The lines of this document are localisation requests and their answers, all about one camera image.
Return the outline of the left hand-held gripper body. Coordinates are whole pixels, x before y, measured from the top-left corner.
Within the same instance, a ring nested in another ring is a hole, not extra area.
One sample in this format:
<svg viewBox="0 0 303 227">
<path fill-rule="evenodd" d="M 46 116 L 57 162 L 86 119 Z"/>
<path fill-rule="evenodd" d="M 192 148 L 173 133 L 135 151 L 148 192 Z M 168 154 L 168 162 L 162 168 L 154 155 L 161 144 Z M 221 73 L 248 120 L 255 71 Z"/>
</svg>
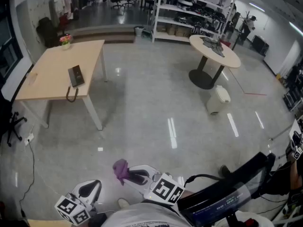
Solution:
<svg viewBox="0 0 303 227">
<path fill-rule="evenodd" d="M 73 225 L 81 225 L 95 213 L 95 202 L 97 200 L 98 195 L 94 193 L 83 196 L 73 192 L 67 194 L 67 196 L 62 195 L 54 207 L 63 219 Z"/>
</svg>

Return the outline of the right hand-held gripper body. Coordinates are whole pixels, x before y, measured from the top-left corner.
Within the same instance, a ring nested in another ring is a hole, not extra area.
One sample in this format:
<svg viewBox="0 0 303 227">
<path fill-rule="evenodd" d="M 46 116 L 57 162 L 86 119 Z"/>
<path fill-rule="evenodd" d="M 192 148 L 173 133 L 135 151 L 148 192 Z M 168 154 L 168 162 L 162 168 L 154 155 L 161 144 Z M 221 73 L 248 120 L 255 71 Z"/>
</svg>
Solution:
<svg viewBox="0 0 303 227">
<path fill-rule="evenodd" d="M 144 199 L 174 206 L 184 191 L 185 188 L 172 176 L 163 173 L 159 180 L 152 185 L 149 192 L 144 194 Z"/>
</svg>

